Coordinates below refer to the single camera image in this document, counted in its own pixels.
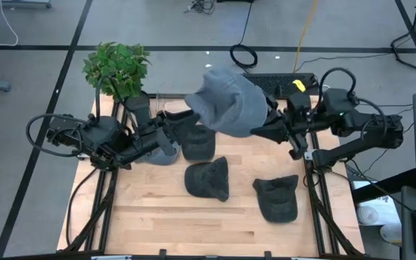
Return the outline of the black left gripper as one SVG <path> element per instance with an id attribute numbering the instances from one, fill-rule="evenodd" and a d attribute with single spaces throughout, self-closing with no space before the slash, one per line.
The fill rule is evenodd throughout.
<path id="1" fill-rule="evenodd" d="M 192 126 L 196 123 L 195 119 L 200 119 L 200 115 L 193 110 L 175 113 L 164 110 L 163 115 L 137 127 L 131 135 L 132 157 L 142 157 L 157 148 L 167 156 L 175 155 L 177 150 L 173 143 L 178 141 L 177 128 Z"/>

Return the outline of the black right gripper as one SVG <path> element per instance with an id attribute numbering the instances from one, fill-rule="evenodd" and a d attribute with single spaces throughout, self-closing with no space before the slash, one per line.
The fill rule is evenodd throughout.
<path id="1" fill-rule="evenodd" d="M 308 149 L 306 137 L 307 113 L 311 109 L 309 96 L 296 93 L 286 99 L 285 108 L 280 110 L 278 102 L 271 96 L 266 97 L 269 106 L 265 125 L 250 130 L 252 135 L 262 137 L 278 144 L 289 142 L 292 149 L 289 151 L 294 160 L 299 160 Z"/>

